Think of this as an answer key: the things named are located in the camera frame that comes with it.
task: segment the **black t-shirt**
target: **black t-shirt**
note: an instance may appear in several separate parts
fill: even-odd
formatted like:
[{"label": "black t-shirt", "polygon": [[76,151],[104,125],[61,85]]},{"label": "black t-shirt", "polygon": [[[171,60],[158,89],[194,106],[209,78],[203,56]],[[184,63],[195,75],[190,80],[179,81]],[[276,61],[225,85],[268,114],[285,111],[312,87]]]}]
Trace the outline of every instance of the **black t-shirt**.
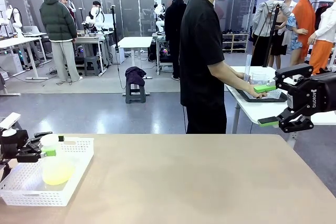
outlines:
[{"label": "black t-shirt", "polygon": [[180,69],[183,106],[224,104],[224,84],[208,65],[224,60],[222,32],[209,0],[190,0],[181,24]]}]

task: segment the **gray sweatpants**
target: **gray sweatpants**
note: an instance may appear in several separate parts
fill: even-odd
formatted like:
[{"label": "gray sweatpants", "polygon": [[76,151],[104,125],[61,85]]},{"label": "gray sweatpants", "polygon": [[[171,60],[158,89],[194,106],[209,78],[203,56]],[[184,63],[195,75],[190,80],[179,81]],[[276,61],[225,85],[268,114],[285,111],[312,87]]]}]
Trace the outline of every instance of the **gray sweatpants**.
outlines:
[{"label": "gray sweatpants", "polygon": [[76,69],[75,54],[73,52],[72,41],[51,42],[51,47],[53,49],[52,55],[54,57],[57,74],[61,81],[67,81],[68,79],[68,72],[65,68],[65,64],[68,65],[71,81],[78,81],[79,74]]}]

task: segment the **desk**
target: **desk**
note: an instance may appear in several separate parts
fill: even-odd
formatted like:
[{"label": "desk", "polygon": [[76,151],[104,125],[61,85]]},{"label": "desk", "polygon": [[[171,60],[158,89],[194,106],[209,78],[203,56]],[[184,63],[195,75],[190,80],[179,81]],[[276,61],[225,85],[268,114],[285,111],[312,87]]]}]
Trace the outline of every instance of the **desk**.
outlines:
[{"label": "desk", "polygon": [[[46,33],[38,33],[38,34],[24,34],[25,37],[41,37],[43,35],[46,35]],[[51,60],[47,60],[46,58],[46,52],[44,51],[44,47],[43,47],[43,44],[42,44],[42,38],[39,39],[39,42],[40,42],[40,45],[41,45],[41,50],[42,50],[42,53],[43,53],[43,58],[44,58],[44,62],[42,62],[41,64],[44,65],[44,64],[47,64],[49,62],[51,62]]]},{"label": "desk", "polygon": [[[96,34],[95,37],[89,37],[88,35],[86,35],[85,37],[77,37],[77,40],[76,40],[76,44],[80,44],[80,45],[85,45],[85,44],[97,44],[98,45],[99,61],[100,61],[100,68],[101,68],[101,73],[99,74],[99,76],[102,76],[107,70],[107,68],[104,65],[109,66],[111,64],[111,62],[109,61],[109,55],[108,55],[109,49],[106,52],[106,47],[105,47],[105,45],[107,45],[106,44],[107,40],[105,37],[106,35]],[[102,55],[100,44],[103,44],[102,50],[104,52],[104,55]]]},{"label": "desk", "polygon": [[[0,41],[0,49],[5,49],[5,48],[13,48],[14,46],[19,46],[21,52],[24,52],[24,47],[27,48],[28,55],[30,57],[30,62],[33,67],[33,72],[35,77],[27,77],[26,80],[48,80],[48,77],[39,77],[36,71],[36,66],[34,63],[34,58],[33,54],[31,52],[31,47],[30,47],[30,42],[36,41],[36,40],[41,40],[40,37],[33,37],[33,38],[11,38],[11,39],[5,39]],[[27,59],[23,57],[25,65],[27,65]]]},{"label": "desk", "polygon": [[131,49],[132,66],[134,67],[135,67],[134,50],[138,49],[140,58],[140,68],[142,68],[140,49],[149,48],[151,46],[152,39],[153,37],[124,37],[121,41],[119,41],[118,47]]},{"label": "desk", "polygon": [[[242,67],[232,67],[237,72],[244,72],[245,66]],[[273,78],[275,76],[275,69],[267,67],[251,67],[250,74],[252,72],[262,71],[266,73],[267,76]],[[251,122],[258,124],[258,120],[262,118],[269,118],[272,116],[278,116],[285,108],[287,108],[287,102],[280,103],[252,103],[247,102],[244,98],[235,90],[234,88],[227,86],[227,89],[231,93],[231,95],[236,99],[236,111],[235,117],[232,127],[232,134],[237,133],[237,126],[239,120],[240,108],[245,112]],[[336,125],[336,114],[334,111],[326,112],[326,113],[317,113],[311,117],[311,121],[314,125]]]},{"label": "desk", "polygon": [[160,61],[160,43],[161,42],[167,43],[166,36],[158,35],[157,33],[153,33],[152,36],[155,39],[155,44],[156,44],[156,64],[157,64],[156,74],[159,75],[163,66],[173,66],[173,63],[172,62],[161,63]]},{"label": "desk", "polygon": [[336,199],[276,135],[76,135],[94,157],[67,207],[2,223],[331,224]]}]

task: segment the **orange cloth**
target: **orange cloth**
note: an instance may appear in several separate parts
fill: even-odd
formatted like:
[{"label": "orange cloth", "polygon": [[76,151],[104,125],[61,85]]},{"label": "orange cloth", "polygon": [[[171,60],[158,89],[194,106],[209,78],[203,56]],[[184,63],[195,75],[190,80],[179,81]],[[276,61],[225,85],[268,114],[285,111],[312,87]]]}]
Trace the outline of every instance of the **orange cloth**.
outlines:
[{"label": "orange cloth", "polygon": [[301,59],[308,54],[308,39],[315,33],[315,12],[309,0],[300,0],[293,10],[299,29],[308,30],[307,34],[299,34],[299,41],[302,43]]},{"label": "orange cloth", "polygon": [[320,68],[325,68],[331,53],[333,43],[325,40],[317,40],[311,52],[309,64],[314,67],[313,74],[320,72]]}]

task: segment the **black tray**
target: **black tray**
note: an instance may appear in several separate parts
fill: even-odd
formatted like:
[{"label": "black tray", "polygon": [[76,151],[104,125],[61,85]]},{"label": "black tray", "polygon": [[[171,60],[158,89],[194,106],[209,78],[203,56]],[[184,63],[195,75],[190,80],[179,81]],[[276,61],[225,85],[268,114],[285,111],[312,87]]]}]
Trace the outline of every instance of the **black tray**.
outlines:
[{"label": "black tray", "polygon": [[274,98],[266,98],[266,99],[250,99],[242,90],[238,90],[238,93],[244,98],[245,101],[247,102],[286,102],[287,101],[287,95],[284,93],[281,93],[279,99],[274,99]]}]

